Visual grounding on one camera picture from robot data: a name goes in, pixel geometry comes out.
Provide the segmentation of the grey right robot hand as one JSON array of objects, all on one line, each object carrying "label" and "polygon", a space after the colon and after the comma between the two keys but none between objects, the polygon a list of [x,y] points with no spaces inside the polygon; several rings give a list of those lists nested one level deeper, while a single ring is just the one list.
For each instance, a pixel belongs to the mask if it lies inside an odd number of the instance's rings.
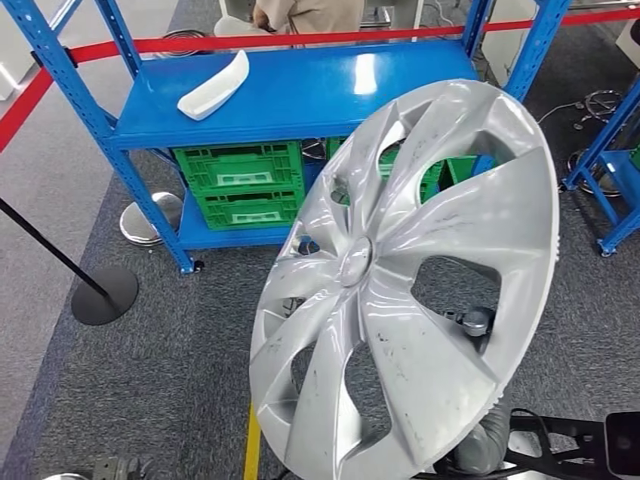
[{"label": "grey right robot hand", "polygon": [[445,311],[444,317],[460,326],[478,354],[483,355],[493,332],[496,311],[476,306],[466,312]]}]

